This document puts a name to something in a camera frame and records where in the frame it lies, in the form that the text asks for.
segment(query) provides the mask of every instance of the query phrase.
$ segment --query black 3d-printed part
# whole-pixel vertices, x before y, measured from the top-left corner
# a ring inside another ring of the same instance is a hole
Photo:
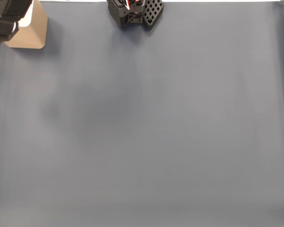
[[[146,0],[145,11],[143,13],[144,24],[152,28],[157,22],[163,11],[163,2],[161,0]]]
[[[107,0],[110,15],[120,28],[129,24],[143,23],[147,29],[151,29],[163,11],[161,0],[131,1],[131,9],[124,5],[124,0]]]

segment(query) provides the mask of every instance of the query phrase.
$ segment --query perforated black block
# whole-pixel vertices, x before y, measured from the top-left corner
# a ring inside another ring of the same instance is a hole
[[[144,24],[152,28],[163,11],[161,0],[146,0],[145,11],[143,13]]]

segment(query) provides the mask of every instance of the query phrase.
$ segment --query table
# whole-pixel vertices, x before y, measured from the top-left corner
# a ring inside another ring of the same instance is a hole
[[[284,227],[284,2],[43,6],[0,47],[0,227]]]

